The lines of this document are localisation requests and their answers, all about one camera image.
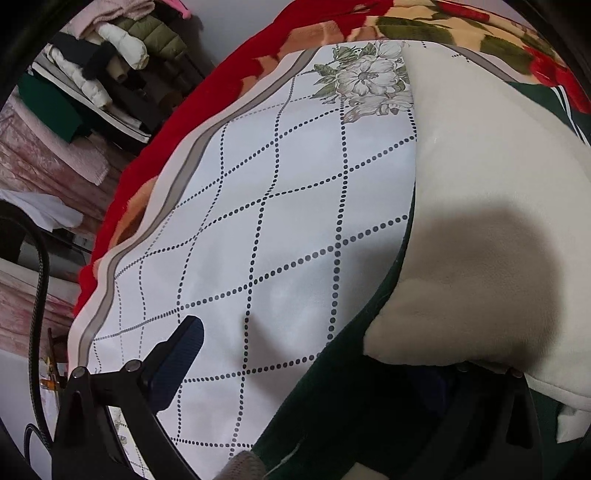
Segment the green white varsity jacket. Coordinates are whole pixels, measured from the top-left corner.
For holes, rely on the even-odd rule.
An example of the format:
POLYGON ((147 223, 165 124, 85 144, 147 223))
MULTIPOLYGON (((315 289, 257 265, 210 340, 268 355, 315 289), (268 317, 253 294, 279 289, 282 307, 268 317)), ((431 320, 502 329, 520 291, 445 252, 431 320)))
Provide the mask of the green white varsity jacket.
POLYGON ((556 87, 406 44, 403 245, 254 453, 271 479, 590 475, 590 134, 556 87))

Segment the pile of folded clothes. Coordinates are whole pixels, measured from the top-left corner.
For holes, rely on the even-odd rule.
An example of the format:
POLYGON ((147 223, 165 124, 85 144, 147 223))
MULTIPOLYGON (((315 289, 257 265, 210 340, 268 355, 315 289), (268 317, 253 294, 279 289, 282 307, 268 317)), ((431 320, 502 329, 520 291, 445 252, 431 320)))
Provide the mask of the pile of folded clothes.
POLYGON ((93 235, 122 170, 204 75, 184 1, 1 5, 1 196, 93 235))

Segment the white diamond pattern sheet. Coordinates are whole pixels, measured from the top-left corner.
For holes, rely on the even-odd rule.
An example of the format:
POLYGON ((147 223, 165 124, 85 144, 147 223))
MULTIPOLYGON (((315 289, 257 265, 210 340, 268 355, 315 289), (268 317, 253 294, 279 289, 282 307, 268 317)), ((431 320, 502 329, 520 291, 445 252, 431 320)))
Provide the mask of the white diamond pattern sheet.
POLYGON ((287 55, 178 145, 102 258, 71 362, 116 371, 198 317, 204 344, 159 420, 203 479, 252 447, 398 254, 417 138, 403 49, 287 55))

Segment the red floral blanket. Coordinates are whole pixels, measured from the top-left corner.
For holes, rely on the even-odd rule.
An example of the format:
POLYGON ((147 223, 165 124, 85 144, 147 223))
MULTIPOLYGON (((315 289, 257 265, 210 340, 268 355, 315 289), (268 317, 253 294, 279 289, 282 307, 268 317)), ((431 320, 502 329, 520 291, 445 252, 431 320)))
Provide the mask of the red floral blanket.
MULTIPOLYGON (((159 174, 195 128, 276 71, 287 55, 334 46, 337 59, 329 73, 336 74, 356 66, 368 40, 431 42, 495 57, 521 76, 522 92, 575 132, 590 133, 589 97, 553 47, 528 27, 454 1, 295 1, 216 67, 124 170, 90 263, 80 272, 77 306, 92 296, 104 255, 135 234, 159 174)), ((408 91, 394 98, 342 94, 335 78, 304 94, 308 83, 308 76, 294 76, 279 101, 267 100, 230 123, 231 131, 243 134, 223 146, 232 170, 257 158, 269 161, 294 145, 314 157, 332 154, 335 144, 318 137, 329 122, 398 115, 410 97, 408 91)))

